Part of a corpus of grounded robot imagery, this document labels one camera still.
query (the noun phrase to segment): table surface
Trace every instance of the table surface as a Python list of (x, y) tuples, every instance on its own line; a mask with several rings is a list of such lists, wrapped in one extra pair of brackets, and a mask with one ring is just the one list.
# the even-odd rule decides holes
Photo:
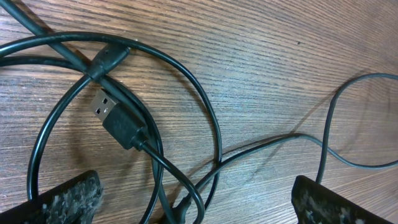
[[(56, 32), (121, 35), (181, 61), (198, 78), (214, 107), (224, 158), (278, 134), (300, 132), (321, 139), (336, 88), (366, 73), (398, 74), (394, 0), (14, 2)], [(0, 30), (0, 44), (32, 35), (3, 9)], [(67, 45), (89, 58), (103, 47), (94, 42)], [(48, 46), (18, 54), (58, 57)], [(27, 164), (37, 133), (81, 74), (39, 65), (4, 67), (0, 73), (3, 212), (26, 200)], [(211, 169), (213, 134), (188, 80), (138, 51), (132, 51), (110, 75), (146, 104), (159, 127), (165, 156), (194, 183), (203, 177)], [(336, 107), (330, 146), (357, 163), (398, 159), (397, 84), (377, 78), (350, 87)], [(40, 192), (94, 169), (105, 189), (95, 223), (137, 223), (154, 186), (150, 158), (122, 149), (88, 110), (98, 88), (86, 87), (55, 125), (40, 166)], [(294, 140), (235, 162), (221, 173), (203, 222), (296, 223), (290, 202), (293, 182), (297, 175), (314, 179), (319, 158), (320, 148), (314, 143)], [(323, 185), (398, 222), (397, 178), (398, 167), (355, 169), (329, 155)], [(186, 194), (168, 173), (164, 185), (170, 202)], [(162, 213), (158, 202), (151, 223)], [(191, 206), (188, 222), (195, 214)]]

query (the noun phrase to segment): metal usb plug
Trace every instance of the metal usb plug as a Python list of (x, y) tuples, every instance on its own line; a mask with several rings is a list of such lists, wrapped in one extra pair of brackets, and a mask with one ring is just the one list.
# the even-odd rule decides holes
[(113, 109), (119, 101), (107, 94), (104, 90), (100, 89), (94, 96), (93, 101), (90, 104), (90, 110), (99, 118), (102, 122), (109, 115), (109, 112)]

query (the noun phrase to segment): wooden table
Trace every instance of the wooden table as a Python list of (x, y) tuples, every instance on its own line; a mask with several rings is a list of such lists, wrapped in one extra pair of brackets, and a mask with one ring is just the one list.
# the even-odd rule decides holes
[[(121, 35), (180, 60), (206, 90), (223, 137), (224, 158), (277, 134), (322, 138), (333, 91), (366, 73), (398, 74), (398, 3), (393, 0), (15, 0), (54, 31)], [(31, 36), (5, 10), (0, 44)], [(67, 44), (93, 57), (103, 44)], [(19, 55), (58, 56), (50, 47)], [(0, 212), (26, 200), (27, 164), (50, 110), (81, 74), (26, 65), (0, 71)], [(211, 169), (213, 135), (198, 94), (175, 69), (133, 52), (110, 74), (147, 105), (165, 155), (193, 182)], [(154, 181), (150, 158), (125, 151), (88, 110), (98, 89), (85, 88), (62, 114), (45, 148), (44, 192), (88, 170), (105, 187), (95, 223), (137, 223)], [(381, 78), (349, 88), (338, 102), (330, 146), (363, 164), (398, 159), (398, 82)], [(221, 173), (204, 223), (296, 223), (290, 191), (296, 175), (315, 178), (320, 148), (297, 140), (236, 162)], [(328, 156), (323, 185), (391, 222), (398, 222), (398, 167), (369, 171)], [(170, 175), (171, 202), (186, 190)], [(151, 222), (163, 211), (158, 203)], [(196, 215), (191, 206), (187, 220)]]

